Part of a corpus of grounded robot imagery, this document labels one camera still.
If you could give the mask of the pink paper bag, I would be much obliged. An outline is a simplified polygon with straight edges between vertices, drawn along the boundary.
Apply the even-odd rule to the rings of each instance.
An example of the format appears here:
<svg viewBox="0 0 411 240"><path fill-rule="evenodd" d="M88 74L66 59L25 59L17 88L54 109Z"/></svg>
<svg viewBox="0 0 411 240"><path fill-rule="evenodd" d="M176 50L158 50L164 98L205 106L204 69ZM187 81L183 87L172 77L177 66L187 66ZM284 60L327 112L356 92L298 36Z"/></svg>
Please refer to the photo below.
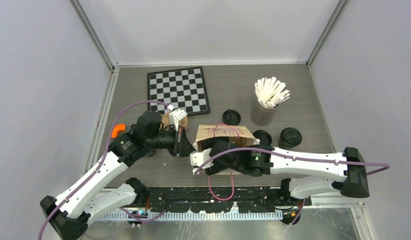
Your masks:
<svg viewBox="0 0 411 240"><path fill-rule="evenodd" d="M212 156L226 150L243 148L256 145L260 141L245 126L234 126L219 123L216 125L201 124L198 127L196 139L193 144L195 151L190 155L190 164L193 174L204 173L208 176L207 184L211 195L219 201L228 201L235 194L234 175L240 175L237 170L238 163L235 157L240 153L232 152L208 161ZM228 175L231 181L231 193L224 197L221 193L215 193L211 187L212 175Z"/></svg>

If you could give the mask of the stack of black lids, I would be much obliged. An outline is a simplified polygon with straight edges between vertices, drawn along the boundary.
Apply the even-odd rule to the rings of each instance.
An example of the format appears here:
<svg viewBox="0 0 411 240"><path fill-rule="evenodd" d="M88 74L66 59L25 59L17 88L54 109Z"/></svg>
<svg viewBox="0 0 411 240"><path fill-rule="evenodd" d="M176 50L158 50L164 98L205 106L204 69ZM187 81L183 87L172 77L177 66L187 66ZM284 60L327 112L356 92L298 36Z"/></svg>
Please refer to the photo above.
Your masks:
<svg viewBox="0 0 411 240"><path fill-rule="evenodd" d="M273 139L272 139L271 135L265 130L262 130L262 129L256 130L253 133L253 136L257 140L259 140L260 145L270 146L272 144Z"/></svg>

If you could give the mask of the black plastic cup lid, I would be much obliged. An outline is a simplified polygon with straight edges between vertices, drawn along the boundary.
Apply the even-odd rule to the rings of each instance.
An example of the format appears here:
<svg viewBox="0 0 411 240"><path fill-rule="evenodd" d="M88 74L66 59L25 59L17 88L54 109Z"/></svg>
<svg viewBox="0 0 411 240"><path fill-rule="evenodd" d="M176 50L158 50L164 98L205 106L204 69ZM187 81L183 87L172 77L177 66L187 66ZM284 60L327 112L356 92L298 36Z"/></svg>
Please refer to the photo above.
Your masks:
<svg viewBox="0 0 411 240"><path fill-rule="evenodd" d="M241 120L241 115L234 109L228 109L222 114L222 122L229 126L237 126Z"/></svg>

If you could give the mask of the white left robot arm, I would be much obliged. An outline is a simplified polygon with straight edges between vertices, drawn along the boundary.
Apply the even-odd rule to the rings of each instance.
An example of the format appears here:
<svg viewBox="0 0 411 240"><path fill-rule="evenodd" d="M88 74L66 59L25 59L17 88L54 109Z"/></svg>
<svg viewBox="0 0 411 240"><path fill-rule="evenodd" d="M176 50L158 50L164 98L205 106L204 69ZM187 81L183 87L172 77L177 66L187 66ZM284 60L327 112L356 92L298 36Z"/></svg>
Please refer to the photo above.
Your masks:
<svg viewBox="0 0 411 240"><path fill-rule="evenodd" d="M187 113L175 109L163 116L146 111L131 126L112 130L108 149L101 159L74 185L56 197L47 195L40 206L50 225L63 240L77 240L97 218L127 205L143 206L148 188L136 177L104 195L97 194L111 180L129 169L152 150L166 149L173 157L188 157L195 151L186 136Z"/></svg>

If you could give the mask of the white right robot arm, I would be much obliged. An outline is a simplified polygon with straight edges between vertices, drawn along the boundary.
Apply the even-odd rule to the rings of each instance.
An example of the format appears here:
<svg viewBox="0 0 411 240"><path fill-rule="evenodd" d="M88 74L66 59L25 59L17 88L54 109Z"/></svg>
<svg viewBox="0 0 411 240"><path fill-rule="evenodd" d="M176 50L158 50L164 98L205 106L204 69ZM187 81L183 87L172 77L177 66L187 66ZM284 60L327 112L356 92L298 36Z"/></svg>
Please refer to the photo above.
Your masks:
<svg viewBox="0 0 411 240"><path fill-rule="evenodd" d="M198 171L218 165L252 177L300 175L281 181L279 200L288 206L311 195L334 191L349 198L370 196L365 161L354 147L337 153L309 153L263 144L240 147L218 140L192 159Z"/></svg>

